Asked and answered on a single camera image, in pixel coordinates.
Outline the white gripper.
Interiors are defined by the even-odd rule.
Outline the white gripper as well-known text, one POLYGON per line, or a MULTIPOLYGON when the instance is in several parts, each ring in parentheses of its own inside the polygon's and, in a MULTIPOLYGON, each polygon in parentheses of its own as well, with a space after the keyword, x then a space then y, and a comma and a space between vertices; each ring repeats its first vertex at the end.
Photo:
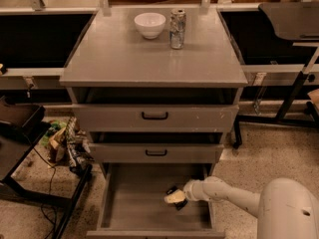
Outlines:
POLYGON ((190 180, 183 187, 183 191, 177 189, 169 193, 164 201, 168 204, 179 203, 185 201, 206 201, 207 195, 203 191, 203 181, 202 180, 190 180))

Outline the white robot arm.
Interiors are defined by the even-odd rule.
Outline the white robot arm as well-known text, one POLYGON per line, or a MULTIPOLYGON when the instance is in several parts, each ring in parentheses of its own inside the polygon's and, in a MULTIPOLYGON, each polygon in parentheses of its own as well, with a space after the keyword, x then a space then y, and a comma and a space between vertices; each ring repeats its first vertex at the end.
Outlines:
POLYGON ((319 239, 319 200, 301 183, 276 178, 254 193, 209 176, 173 189, 166 203, 227 200, 257 219, 257 239, 319 239))

